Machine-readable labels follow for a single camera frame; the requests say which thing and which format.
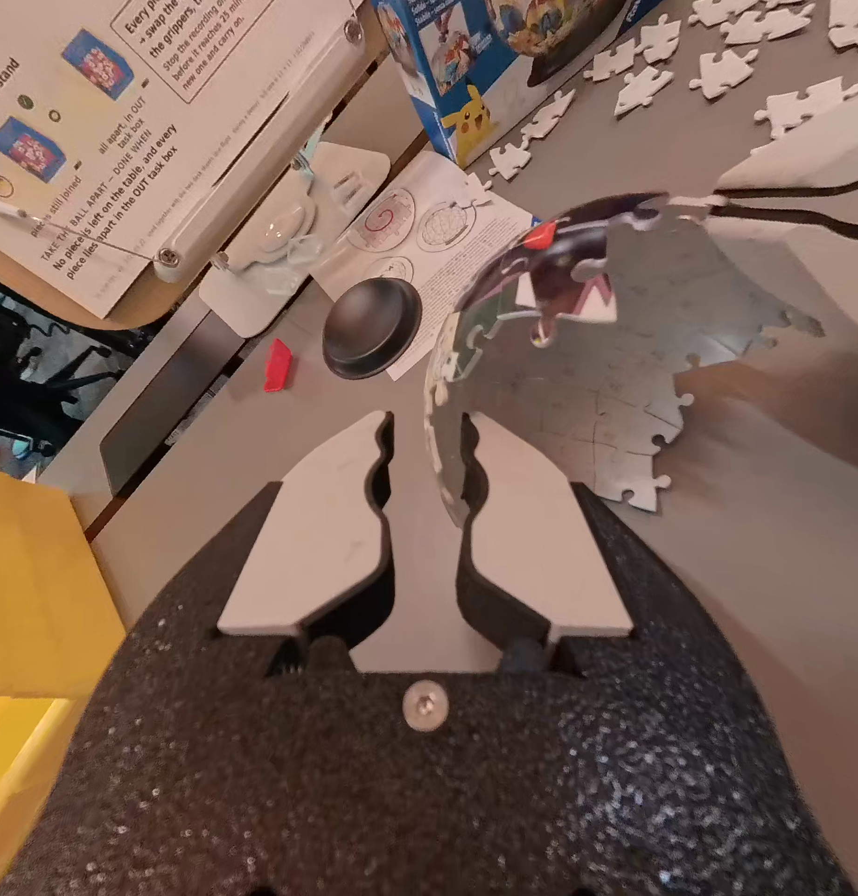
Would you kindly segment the black round ball stand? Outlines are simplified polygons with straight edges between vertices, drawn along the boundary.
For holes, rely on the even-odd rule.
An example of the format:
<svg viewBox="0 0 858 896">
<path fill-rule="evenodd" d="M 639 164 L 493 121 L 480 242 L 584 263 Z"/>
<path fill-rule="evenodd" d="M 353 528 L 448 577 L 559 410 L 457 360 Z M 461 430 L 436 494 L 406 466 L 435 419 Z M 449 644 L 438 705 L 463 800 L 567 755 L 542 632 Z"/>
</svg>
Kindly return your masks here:
<svg viewBox="0 0 858 896">
<path fill-rule="evenodd" d="M 378 375 L 411 346 L 423 318 L 419 292 L 399 278 L 369 278 L 349 287 L 329 311 L 322 353 L 345 380 Z"/>
</svg>

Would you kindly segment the puzzle pieces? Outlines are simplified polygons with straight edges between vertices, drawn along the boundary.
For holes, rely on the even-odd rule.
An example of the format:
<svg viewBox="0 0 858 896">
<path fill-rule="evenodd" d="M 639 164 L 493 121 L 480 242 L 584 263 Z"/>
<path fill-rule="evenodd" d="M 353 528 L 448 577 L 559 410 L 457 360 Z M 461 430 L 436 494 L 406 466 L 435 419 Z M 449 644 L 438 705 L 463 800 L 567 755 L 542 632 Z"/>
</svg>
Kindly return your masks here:
<svg viewBox="0 0 858 896">
<path fill-rule="evenodd" d="M 717 178 L 858 93 L 858 2 L 661 2 L 471 171 L 539 217 L 602 196 L 703 196 Z"/>
</svg>

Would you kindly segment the small red plastic block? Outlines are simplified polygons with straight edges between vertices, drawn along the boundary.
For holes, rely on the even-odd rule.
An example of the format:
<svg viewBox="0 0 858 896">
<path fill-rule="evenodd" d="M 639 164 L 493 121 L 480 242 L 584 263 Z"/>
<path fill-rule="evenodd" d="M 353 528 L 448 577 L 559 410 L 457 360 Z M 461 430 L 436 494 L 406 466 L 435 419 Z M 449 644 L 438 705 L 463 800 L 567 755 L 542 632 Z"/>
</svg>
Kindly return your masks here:
<svg viewBox="0 0 858 896">
<path fill-rule="evenodd" d="M 280 339 L 274 339 L 268 349 L 263 391 L 281 392 L 285 389 L 293 366 L 293 353 Z"/>
</svg>

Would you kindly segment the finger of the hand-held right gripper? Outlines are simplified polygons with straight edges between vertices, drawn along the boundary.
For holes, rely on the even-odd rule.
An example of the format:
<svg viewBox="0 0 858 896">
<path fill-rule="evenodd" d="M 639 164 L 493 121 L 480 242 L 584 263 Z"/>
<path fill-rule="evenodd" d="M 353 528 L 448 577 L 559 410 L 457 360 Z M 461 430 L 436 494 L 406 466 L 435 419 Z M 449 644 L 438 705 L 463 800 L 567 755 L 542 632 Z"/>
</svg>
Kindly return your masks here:
<svg viewBox="0 0 858 896">
<path fill-rule="evenodd" d="M 836 307 L 858 327 L 858 223 L 804 209 L 727 204 L 704 229 L 750 280 L 808 315 Z"/>
<path fill-rule="evenodd" d="M 858 200 L 858 95 L 751 151 L 714 186 L 717 205 L 834 197 Z"/>
</svg>

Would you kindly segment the white stand base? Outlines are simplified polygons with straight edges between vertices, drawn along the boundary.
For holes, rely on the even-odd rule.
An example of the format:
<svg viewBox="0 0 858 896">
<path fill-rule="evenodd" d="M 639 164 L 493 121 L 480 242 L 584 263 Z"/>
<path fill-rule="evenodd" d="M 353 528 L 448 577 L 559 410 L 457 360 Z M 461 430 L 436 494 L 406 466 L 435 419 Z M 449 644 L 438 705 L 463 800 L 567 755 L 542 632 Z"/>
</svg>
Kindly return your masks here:
<svg viewBox="0 0 858 896">
<path fill-rule="evenodd" d="M 275 261 L 292 238 L 315 234 L 324 241 L 320 260 L 384 184 L 389 158 L 331 142 L 317 145 L 301 169 L 289 168 L 216 255 L 199 283 L 199 298 L 233 333 L 259 335 L 278 317 L 291 297 L 268 295 L 261 265 Z"/>
</svg>

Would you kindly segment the printed instruction sheet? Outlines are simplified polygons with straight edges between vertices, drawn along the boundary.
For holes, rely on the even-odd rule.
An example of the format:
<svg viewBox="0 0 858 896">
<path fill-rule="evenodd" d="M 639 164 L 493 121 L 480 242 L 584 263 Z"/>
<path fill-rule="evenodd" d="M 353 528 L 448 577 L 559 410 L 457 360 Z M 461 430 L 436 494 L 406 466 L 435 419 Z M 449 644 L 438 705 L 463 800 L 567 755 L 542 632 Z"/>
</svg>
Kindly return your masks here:
<svg viewBox="0 0 858 896">
<path fill-rule="evenodd" d="M 106 318 L 360 4 L 0 1 L 0 280 Z"/>
</svg>

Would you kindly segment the partly built puzzle ball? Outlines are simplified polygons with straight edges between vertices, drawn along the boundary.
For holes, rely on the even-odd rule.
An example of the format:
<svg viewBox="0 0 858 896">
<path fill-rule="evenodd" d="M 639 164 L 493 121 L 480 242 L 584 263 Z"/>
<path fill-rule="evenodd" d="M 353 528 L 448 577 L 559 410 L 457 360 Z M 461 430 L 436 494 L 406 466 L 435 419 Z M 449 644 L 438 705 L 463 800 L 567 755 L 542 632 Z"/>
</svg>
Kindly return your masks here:
<svg viewBox="0 0 858 896">
<path fill-rule="evenodd" d="M 598 497 L 658 512 L 654 457 L 694 401 L 674 379 L 824 336 L 811 313 L 756 284 L 663 196 L 609 197 L 516 238 L 475 275 L 439 330 L 424 427 L 441 500 L 467 517 L 464 415 L 481 412 Z"/>
</svg>

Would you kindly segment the clear acrylic holder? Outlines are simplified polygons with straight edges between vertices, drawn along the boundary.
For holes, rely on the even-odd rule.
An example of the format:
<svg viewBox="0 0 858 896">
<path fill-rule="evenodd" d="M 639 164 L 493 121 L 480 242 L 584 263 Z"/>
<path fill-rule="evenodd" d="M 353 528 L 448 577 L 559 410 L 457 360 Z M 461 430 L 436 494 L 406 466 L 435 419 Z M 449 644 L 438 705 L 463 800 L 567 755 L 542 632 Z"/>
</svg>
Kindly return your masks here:
<svg viewBox="0 0 858 896">
<path fill-rule="evenodd" d="M 261 265 L 261 284 L 274 297 L 291 297 L 310 276 L 324 249 L 323 239 L 307 234 L 290 240 L 277 260 Z"/>
</svg>

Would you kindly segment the folded paper instruction leaflet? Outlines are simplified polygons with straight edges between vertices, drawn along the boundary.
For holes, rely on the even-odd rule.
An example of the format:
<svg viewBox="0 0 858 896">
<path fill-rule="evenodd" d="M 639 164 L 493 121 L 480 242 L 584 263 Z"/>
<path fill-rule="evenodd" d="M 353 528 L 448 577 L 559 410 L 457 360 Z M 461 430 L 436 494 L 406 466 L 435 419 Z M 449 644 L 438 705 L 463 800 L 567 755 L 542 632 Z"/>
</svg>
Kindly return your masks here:
<svg viewBox="0 0 858 896">
<path fill-rule="evenodd" d="M 477 175 L 446 157 L 420 152 L 323 250 L 311 271 L 334 301 L 356 283 L 377 277 L 405 280 L 419 292 L 423 319 L 403 358 L 390 365 L 394 381 L 430 352 L 480 269 L 535 223 L 530 211 L 492 191 L 478 204 L 459 204 L 478 183 Z"/>
</svg>

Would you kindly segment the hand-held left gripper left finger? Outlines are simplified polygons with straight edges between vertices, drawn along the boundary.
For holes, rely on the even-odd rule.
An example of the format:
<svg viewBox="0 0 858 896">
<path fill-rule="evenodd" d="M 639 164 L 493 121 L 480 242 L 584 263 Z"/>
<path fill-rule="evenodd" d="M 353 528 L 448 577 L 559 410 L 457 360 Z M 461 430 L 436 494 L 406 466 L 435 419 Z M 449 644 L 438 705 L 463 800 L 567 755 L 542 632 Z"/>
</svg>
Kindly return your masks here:
<svg viewBox="0 0 858 896">
<path fill-rule="evenodd" d="M 217 622 L 236 636 L 362 643 L 394 604 L 394 416 L 372 411 L 306 454 L 275 501 Z"/>
</svg>

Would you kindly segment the instruction sheet on board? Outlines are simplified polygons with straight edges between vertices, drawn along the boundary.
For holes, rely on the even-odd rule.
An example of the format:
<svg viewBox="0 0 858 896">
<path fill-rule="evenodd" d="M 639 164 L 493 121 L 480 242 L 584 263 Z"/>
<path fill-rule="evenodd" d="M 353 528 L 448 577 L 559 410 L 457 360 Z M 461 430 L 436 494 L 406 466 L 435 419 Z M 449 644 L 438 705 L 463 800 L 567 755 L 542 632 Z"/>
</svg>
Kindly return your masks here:
<svg viewBox="0 0 858 896">
<path fill-rule="evenodd" d="M 356 3 L 356 19 L 364 33 L 364 57 L 356 62 L 354 73 L 343 80 L 344 94 L 338 94 L 335 104 L 328 109 L 325 123 L 331 125 L 354 100 L 375 73 L 385 57 L 385 39 L 380 33 L 378 19 L 370 2 Z M 95 331 L 133 330 L 155 323 L 172 312 L 189 295 L 203 277 L 200 272 L 182 279 L 178 284 L 159 280 L 147 268 L 112 308 L 99 319 L 87 309 L 64 295 L 58 288 L 41 280 L 19 263 L 0 252 L 0 291 L 10 290 L 30 304 L 32 310 L 53 316 L 64 326 Z"/>
</svg>

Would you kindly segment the yellow plastic bin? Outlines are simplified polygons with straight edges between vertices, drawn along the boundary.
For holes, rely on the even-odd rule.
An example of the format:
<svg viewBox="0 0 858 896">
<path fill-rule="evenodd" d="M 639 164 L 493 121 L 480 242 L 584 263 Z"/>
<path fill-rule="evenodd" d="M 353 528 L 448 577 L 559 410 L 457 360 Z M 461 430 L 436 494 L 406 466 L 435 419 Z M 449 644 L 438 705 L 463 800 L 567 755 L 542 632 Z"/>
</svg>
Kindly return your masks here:
<svg viewBox="0 0 858 896">
<path fill-rule="evenodd" d="M 0 880 L 124 636 L 70 499 L 0 473 Z"/>
</svg>

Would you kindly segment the blue puzzle box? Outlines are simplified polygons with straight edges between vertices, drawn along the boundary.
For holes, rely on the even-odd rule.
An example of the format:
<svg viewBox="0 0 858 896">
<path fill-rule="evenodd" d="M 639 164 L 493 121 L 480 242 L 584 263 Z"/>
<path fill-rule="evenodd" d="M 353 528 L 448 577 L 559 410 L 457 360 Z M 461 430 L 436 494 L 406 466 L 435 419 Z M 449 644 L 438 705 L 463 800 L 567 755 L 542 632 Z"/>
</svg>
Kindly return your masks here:
<svg viewBox="0 0 858 896">
<path fill-rule="evenodd" d="M 373 1 L 431 146 L 466 169 L 659 1 Z"/>
</svg>

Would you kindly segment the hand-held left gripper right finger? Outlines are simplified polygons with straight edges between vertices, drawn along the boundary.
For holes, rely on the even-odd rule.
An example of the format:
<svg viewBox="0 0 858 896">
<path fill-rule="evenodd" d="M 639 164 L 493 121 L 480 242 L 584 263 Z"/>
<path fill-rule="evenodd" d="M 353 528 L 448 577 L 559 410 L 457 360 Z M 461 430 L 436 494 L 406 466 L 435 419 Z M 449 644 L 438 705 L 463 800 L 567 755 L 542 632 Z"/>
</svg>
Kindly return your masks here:
<svg viewBox="0 0 858 896">
<path fill-rule="evenodd" d="M 626 637 L 634 622 L 567 476 L 481 412 L 463 419 L 458 608 L 501 651 Z"/>
</svg>

